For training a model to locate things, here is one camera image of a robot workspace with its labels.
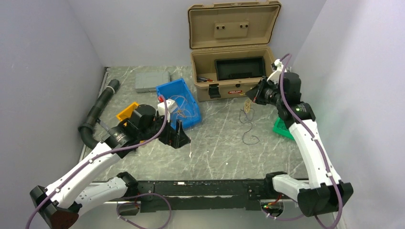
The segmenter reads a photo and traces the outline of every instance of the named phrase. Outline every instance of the marble tabletop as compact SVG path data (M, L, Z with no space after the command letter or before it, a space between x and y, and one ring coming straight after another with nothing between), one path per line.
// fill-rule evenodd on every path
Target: marble tabletop
M120 89L101 114L100 119L110 127L119 121L116 115L133 102L158 104L156 93L136 93L135 74L141 72L169 71L171 80L184 78L193 96L196 89L190 66L162 67L111 67L107 69L106 84L118 79ZM118 173L127 171L138 180L201 180L201 179L245 179L264 178L266 173L285 171L295 178L307 177L304 162L297 144L272 131L277 118L275 107L253 104L247 115L252 118L252 130L245 134L246 145L242 142L244 132L251 128L249 123L239 121L240 109L246 97L198 102L202 122L185 130L191 138L190 145L173 149L159 140L129 153L118 163L102 172L95 181L106 181ZM94 137L100 140L106 132L96 125ZM84 156L90 153L86 148Z

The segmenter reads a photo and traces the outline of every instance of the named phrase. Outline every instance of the case latch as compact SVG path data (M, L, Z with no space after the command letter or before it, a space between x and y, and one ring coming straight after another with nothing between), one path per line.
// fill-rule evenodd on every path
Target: case latch
M219 94L219 84L210 84L208 88L208 94L210 95L211 99L221 98L221 95Z

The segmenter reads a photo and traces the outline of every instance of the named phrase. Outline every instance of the gray box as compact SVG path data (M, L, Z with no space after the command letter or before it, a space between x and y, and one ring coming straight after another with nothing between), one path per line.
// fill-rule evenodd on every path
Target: gray box
M150 72L135 74L135 91L137 93L156 92L156 86L170 82L170 73Z

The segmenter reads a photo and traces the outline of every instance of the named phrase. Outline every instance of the black tray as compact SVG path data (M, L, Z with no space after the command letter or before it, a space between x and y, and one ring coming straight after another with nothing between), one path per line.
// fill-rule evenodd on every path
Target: black tray
M256 78L266 75L263 56L215 60L217 80Z

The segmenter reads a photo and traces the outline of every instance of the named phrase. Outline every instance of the black pipe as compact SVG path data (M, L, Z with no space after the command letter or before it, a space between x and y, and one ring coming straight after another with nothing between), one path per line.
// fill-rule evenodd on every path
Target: black pipe
M111 97L118 90L118 88L119 88L119 81L111 80L108 86L104 89L104 91L96 100L94 106L90 109L90 112L87 114L85 122L81 124L78 128L82 141L87 147L91 149L94 149L94 147L98 143L98 141L93 138L93 129L94 126L96 125L97 119L100 117L108 101L110 101Z

